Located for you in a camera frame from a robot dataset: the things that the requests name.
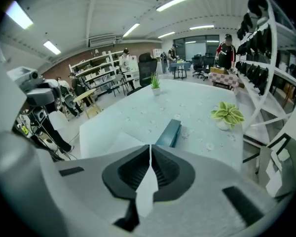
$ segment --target table surface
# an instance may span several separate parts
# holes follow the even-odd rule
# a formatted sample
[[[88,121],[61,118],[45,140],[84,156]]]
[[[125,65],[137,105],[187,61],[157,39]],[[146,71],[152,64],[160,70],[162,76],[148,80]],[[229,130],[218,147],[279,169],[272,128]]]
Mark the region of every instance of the table surface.
[[[161,94],[145,87],[116,102],[80,127],[82,158],[108,154],[121,132],[154,144],[171,119],[181,121],[176,149],[220,160],[240,171],[243,152],[241,125],[222,131],[210,118],[220,101],[236,104],[233,92],[213,86],[160,80]]]
[[[82,100],[83,98],[85,98],[85,97],[91,95],[91,94],[92,94],[94,91],[96,91],[96,90],[97,90],[97,89],[91,89],[91,90],[86,91],[85,93],[83,93],[83,94],[77,96],[77,97],[74,99],[74,102]]]

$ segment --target potted plant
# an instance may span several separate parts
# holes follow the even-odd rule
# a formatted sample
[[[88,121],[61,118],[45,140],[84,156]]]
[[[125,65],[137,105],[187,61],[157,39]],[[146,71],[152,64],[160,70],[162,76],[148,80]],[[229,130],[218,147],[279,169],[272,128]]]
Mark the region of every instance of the potted plant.
[[[156,73],[151,74],[151,88],[155,96],[160,95],[160,82]]]
[[[220,102],[219,109],[212,110],[211,114],[212,118],[217,119],[217,126],[221,130],[233,128],[245,120],[235,105],[226,102]]]

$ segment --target black chair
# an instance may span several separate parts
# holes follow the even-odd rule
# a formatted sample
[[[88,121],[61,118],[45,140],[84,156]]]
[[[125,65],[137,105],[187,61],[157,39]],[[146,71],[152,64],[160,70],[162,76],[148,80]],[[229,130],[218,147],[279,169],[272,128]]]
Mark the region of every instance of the black chair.
[[[157,69],[157,59],[152,59],[150,53],[143,53],[138,58],[138,68],[139,68],[139,84],[138,87],[127,93],[127,96],[133,94],[134,92],[140,90],[143,87],[150,85],[151,74],[154,74]]]
[[[192,76],[197,76],[198,78],[203,73],[202,56],[200,54],[194,55],[194,57],[192,57],[192,64],[194,68]]]
[[[203,70],[205,73],[209,73],[211,67],[214,66],[215,63],[215,56],[211,53],[205,53],[205,55],[202,57],[202,62],[203,62]],[[205,81],[206,79],[208,79],[208,75],[206,76],[205,74],[201,75],[201,79],[203,79],[203,81]]]

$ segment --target fluorescent light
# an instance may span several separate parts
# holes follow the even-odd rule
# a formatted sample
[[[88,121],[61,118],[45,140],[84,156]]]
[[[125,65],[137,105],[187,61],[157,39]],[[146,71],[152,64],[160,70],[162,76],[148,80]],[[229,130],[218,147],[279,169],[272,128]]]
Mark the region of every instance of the fluorescent light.
[[[52,51],[54,54],[60,54],[61,52],[59,51],[59,49],[57,47],[55,47],[52,42],[50,42],[49,40],[46,41],[44,44],[44,46],[46,46],[50,51]]]
[[[131,27],[131,29],[129,29],[124,35],[123,37],[126,37],[127,35],[129,35],[133,30],[135,30],[140,24],[135,24]]]
[[[163,11],[171,6],[174,6],[175,4],[178,4],[180,2],[183,2],[183,1],[186,1],[186,0],[172,0],[164,5],[162,5],[161,7],[157,8],[156,10],[157,11]]]
[[[24,10],[16,1],[12,2],[8,10],[6,10],[6,14],[23,29],[27,29],[30,25],[33,24],[33,21],[28,17],[28,15],[26,15]]]
[[[213,28],[214,25],[209,25],[209,26],[195,26],[191,27],[190,30],[195,30],[195,29],[204,29],[204,28]]]
[[[166,36],[171,35],[171,34],[175,34],[175,32],[170,32],[168,34],[161,35],[161,36],[158,37],[158,39],[166,37]]]

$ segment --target ceiling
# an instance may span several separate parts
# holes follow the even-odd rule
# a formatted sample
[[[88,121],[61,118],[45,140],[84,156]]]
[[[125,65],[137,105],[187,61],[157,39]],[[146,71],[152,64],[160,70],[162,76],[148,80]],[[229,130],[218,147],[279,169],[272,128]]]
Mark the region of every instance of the ceiling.
[[[0,39],[51,62],[87,48],[88,38],[103,34],[121,37],[135,23],[140,26],[124,40],[155,40],[193,35],[235,33],[247,11],[248,0],[187,0],[163,12],[156,7],[170,0],[18,0],[33,21],[24,30],[9,17],[0,27]],[[192,26],[214,24],[210,30]],[[61,50],[56,56],[42,44],[50,40]]]

